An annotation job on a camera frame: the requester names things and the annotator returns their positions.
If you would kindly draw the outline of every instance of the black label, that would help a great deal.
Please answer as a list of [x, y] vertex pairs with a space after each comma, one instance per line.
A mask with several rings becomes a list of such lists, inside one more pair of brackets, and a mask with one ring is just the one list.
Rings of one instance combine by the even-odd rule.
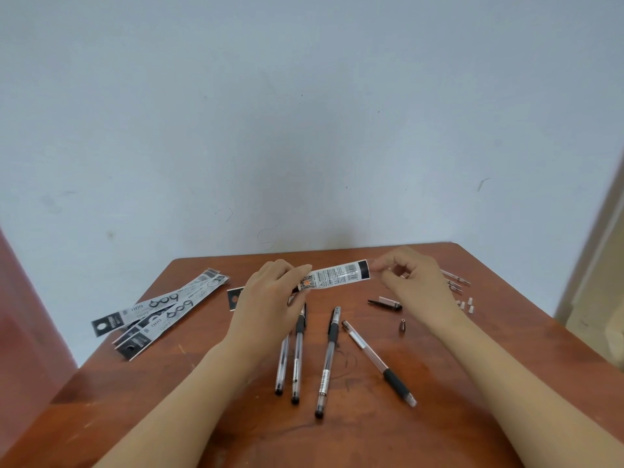
[[142, 333], [137, 333], [135, 336], [124, 341], [116, 350], [120, 352], [125, 359], [132, 359], [140, 351], [152, 342], [150, 338], [147, 338]]
[[245, 287], [238, 287], [234, 289], [228, 289], [228, 303], [230, 304], [230, 310], [234, 310], [236, 308], [236, 304], [238, 303], [238, 298], [240, 297], [240, 293], [243, 291]]
[[123, 324], [124, 321], [121, 319], [121, 314], [119, 312], [106, 315], [105, 317], [98, 318], [98, 320], [91, 322], [93, 330], [96, 332], [96, 336], [105, 335], [108, 332], [113, 331], [115, 328], [123, 326]]

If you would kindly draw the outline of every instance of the clear plastic pen barrel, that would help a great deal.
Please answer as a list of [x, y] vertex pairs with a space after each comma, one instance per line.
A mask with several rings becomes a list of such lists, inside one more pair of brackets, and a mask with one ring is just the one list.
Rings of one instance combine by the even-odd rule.
[[279, 364], [277, 367], [277, 378], [275, 378], [275, 393], [281, 396], [284, 393], [284, 379], [286, 378], [286, 363], [288, 361], [288, 345], [290, 343], [290, 335], [281, 342], [281, 351], [279, 352]]
[[323, 376], [321, 377], [321, 388], [318, 390], [318, 401], [316, 402], [316, 417], [322, 418], [325, 413], [325, 402], [327, 402], [327, 392], [330, 389], [330, 373], [332, 371], [332, 362], [334, 361], [334, 348], [336, 344], [330, 341], [325, 353], [325, 366], [323, 368]]
[[330, 328], [328, 330], [327, 353], [325, 353], [325, 366], [323, 368], [323, 376], [321, 377], [321, 387], [318, 390], [318, 401], [316, 402], [315, 417], [322, 419], [325, 413], [325, 403], [327, 403], [327, 393], [330, 389], [330, 373], [332, 371], [332, 362], [334, 361], [334, 349], [338, 340], [338, 322], [340, 321], [340, 307], [335, 307], [330, 320]]
[[303, 352], [303, 333], [297, 333], [297, 340], [294, 346], [294, 367], [292, 369], [292, 402], [299, 403], [301, 385], [301, 356]]
[[364, 341], [364, 339], [355, 331], [347, 320], [343, 320], [343, 327], [347, 330], [349, 336], [353, 338], [357, 346], [362, 348], [363, 352], [366, 353], [377, 369], [382, 372], [384, 379], [386, 379], [387, 383], [390, 384], [394, 391], [399, 394], [399, 396], [411, 407], [414, 407], [416, 405], [416, 400], [414, 399], [412, 393], [410, 393], [409, 389], [403, 384], [401, 379], [399, 379], [399, 377], [387, 367], [387, 364], [381, 360], [381, 358], [370, 346], [368, 346], [368, 343]]

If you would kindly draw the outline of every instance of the scratch mark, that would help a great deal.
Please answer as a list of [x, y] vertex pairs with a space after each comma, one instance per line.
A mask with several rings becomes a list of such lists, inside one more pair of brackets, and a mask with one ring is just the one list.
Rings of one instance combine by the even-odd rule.
[[275, 241], [273, 241], [273, 240], [270, 240], [270, 241], [260, 241], [260, 234], [261, 234], [263, 231], [266, 231], [266, 230], [268, 230], [268, 229], [275, 229], [275, 228], [277, 228], [277, 227], [280, 225], [280, 223], [281, 223], [281, 217], [279, 218], [279, 221], [277, 222], [277, 225], [275, 225], [274, 227], [270, 227], [270, 228], [263, 228], [263, 229], [261, 229], [261, 230], [258, 232], [258, 234], [256, 235], [256, 240], [258, 240], [258, 243], [260, 243], [260, 244], [269, 244], [269, 243], [272, 243], [271, 247], [270, 247], [269, 249], [265, 250], [265, 251], [269, 251], [270, 249], [272, 249], [272, 248], [273, 248], [273, 247], [277, 244], [277, 242], [278, 242], [279, 240], [275, 240]]
[[481, 188], [483, 187], [483, 182], [485, 182], [486, 180], [489, 180], [489, 179], [490, 178], [488, 177], [486, 179], [481, 180], [481, 182], [479, 183], [479, 187], [477, 188], [477, 192], [479, 192], [481, 190]]
[[[228, 217], [228, 220], [230, 220], [230, 218], [232, 218], [232, 215], [234, 215], [234, 212], [232, 212], [232, 209], [230, 207], [228, 207], [228, 209], [230, 210], [230, 216]], [[225, 210], [225, 209], [224, 208], [220, 208], [214, 214], [216, 215], [217, 213], [219, 213], [219, 212], [221, 212], [223, 210]]]
[[187, 361], [190, 363], [191, 365], [191, 371], [195, 369], [195, 365], [193, 364], [193, 362], [191, 361], [191, 357], [189, 356], [189, 354], [184, 351], [184, 348], [182, 347], [181, 344], [178, 343], [178, 348], [180, 348], [180, 351], [182, 352], [182, 354], [186, 357]]

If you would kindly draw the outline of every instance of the wall mark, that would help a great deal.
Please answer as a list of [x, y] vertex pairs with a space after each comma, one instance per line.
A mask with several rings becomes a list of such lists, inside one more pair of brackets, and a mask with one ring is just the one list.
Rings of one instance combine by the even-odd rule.
[[485, 182], [486, 180], [490, 180], [490, 178], [486, 178], [481, 180], [481, 182], [479, 182], [479, 187], [477, 187], [477, 192], [480, 192], [481, 188], [483, 187], [483, 182]]

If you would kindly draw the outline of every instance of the black rubber grip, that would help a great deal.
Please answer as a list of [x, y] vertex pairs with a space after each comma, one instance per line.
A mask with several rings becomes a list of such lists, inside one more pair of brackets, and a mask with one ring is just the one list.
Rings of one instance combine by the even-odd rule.
[[405, 396], [410, 393], [409, 389], [405, 387], [401, 379], [399, 379], [390, 368], [384, 371], [384, 379], [393, 387], [394, 391], [401, 396], [401, 399], [405, 399]]
[[362, 274], [362, 279], [370, 279], [371, 275], [368, 272], [368, 263], [365, 259], [357, 262], [359, 265], [359, 272]]
[[334, 343], [338, 341], [338, 324], [337, 323], [332, 323], [330, 325], [330, 337], [328, 338], [328, 340]]
[[299, 315], [296, 332], [303, 333], [304, 330], [306, 330], [306, 318], [303, 315]]

